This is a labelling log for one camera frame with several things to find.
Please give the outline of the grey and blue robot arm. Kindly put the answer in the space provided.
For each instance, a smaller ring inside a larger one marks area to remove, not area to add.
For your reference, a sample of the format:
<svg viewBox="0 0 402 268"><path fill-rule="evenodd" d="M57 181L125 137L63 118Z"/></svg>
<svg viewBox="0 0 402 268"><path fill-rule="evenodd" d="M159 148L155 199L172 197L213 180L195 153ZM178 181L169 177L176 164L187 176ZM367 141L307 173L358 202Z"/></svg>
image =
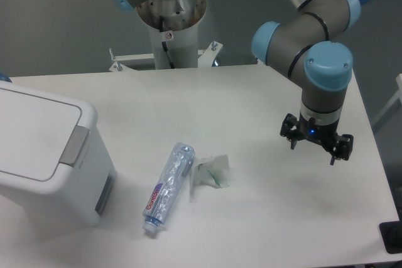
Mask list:
<svg viewBox="0 0 402 268"><path fill-rule="evenodd" d="M292 146L306 140L322 146L333 161L348 160L354 138L337 126L352 78L350 50L334 38L359 18L359 0L291 0L298 17L282 25L261 25L253 36L256 59L302 90L299 116L286 115L280 130ZM113 0L136 10L150 30L157 69L197 68L198 24L206 0Z"/></svg>

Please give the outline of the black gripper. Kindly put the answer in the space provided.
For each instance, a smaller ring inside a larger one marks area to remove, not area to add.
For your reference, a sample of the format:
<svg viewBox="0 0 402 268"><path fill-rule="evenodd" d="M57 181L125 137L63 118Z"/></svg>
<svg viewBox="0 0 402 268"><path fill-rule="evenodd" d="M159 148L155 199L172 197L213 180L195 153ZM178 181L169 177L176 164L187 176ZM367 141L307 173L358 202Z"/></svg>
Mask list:
<svg viewBox="0 0 402 268"><path fill-rule="evenodd" d="M332 155L330 165L333 166L337 160L349 160L354 144L353 135L338 135L339 119L340 110L326 114L301 110L299 120L294 115L287 114L281 126L280 136L290 142L292 150L298 141L308 141L322 146Z"/></svg>

